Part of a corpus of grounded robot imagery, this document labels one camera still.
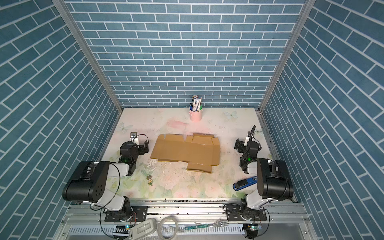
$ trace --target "floral tabletop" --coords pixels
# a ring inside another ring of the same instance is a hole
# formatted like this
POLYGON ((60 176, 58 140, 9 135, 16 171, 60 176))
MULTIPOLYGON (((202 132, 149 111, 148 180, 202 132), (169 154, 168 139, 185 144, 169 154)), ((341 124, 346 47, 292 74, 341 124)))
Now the floral tabletop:
MULTIPOLYGON (((125 108, 112 135, 102 161, 117 162, 120 146, 129 141, 130 133, 146 134, 149 153, 139 155, 132 176, 121 177, 118 194, 132 198, 218 198, 243 197, 256 190, 257 185, 234 191, 232 185, 253 175, 245 174, 239 167, 240 153, 233 147, 236 139, 244 140, 256 125, 255 138, 262 149, 258 157, 271 155, 260 123, 253 108, 204 108, 200 122, 189 119, 188 108, 125 108), (151 152, 160 134, 192 135, 194 132, 214 134, 220 141, 220 164, 212 173, 187 171, 185 162, 158 162, 151 159, 151 152)), ((139 136, 140 144, 146 140, 139 136)), ((108 178, 107 188, 116 191, 118 178, 108 178)))

